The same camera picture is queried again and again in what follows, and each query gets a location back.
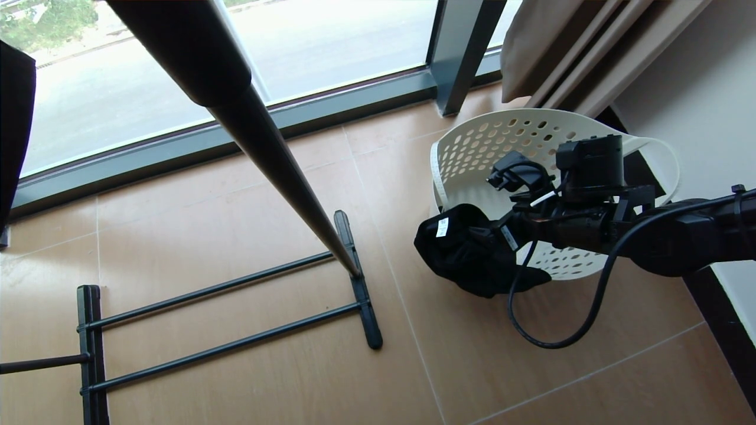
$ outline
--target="tile floor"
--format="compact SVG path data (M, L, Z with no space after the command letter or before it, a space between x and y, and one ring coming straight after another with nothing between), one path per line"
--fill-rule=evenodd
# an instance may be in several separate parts
M290 142L326 211L344 209L383 337L357 316L109 392L113 424L756 423L682 283L619 262L593 330L551 352L433 275L412 245L430 202L430 145L502 105L470 93L456 118L414 105ZM0 255L0 358L78 352L76 287L112 315L323 250L244 157L156 178L13 225ZM523 326L556 340L581 323L596 278L518 298ZM115 377L352 301L335 262L115 327ZM79 369L0 380L0 422L81 423Z

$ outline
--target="white tag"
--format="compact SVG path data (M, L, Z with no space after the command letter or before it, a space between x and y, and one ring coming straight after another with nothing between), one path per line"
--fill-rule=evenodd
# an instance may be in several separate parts
M438 230L435 231L436 237L446 236L446 231L449 229L449 218L441 219L438 221Z
M504 235L504 239L507 240L512 251L517 251L517 242L515 242L514 236L512 236L512 233L510 233L510 230L506 226L501 226L501 234Z

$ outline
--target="black garment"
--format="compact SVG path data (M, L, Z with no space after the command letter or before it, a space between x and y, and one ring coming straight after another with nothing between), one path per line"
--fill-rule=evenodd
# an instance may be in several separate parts
M8 223L29 144L36 73L31 57L0 41L0 232Z
M490 225L477 206L464 203L420 224L415 248L434 273L469 293L485 298L509 293L512 279L521 267L516 264L516 255L509 247L486 244L471 233L471 229ZM517 292L550 280L545 271L527 267L517 284Z

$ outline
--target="black baseboard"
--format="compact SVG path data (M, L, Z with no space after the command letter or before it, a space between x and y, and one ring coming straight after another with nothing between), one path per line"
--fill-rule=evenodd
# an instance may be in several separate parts
M611 107L600 113L596 120L627 133ZM663 194L646 160L638 152L625 157L624 175L629 185L655 185L656 196ZM756 414L756 347L735 313L730 298L711 267L704 268L683 280L714 334L745 399Z

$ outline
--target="laundry basket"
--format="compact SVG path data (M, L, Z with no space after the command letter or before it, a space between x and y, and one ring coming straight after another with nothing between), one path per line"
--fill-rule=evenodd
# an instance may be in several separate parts
M680 166L671 147L654 138L620 133L595 119L563 110L513 109L486 113L466 121L433 144L430 153L433 174L432 216L461 203L471 203L490 219L498 219L513 206L510 193L496 191L485 179L491 167L512 150L540 163L556 176L556 149L561 143L591 136L620 134L624 155L640 150L654 172L665 195L656 206L666 203L680 181ZM519 264L529 244L518 251ZM603 267L606 256L590 251L566 248L558 250L539 242L531 265L551 274L556 281L591 275Z

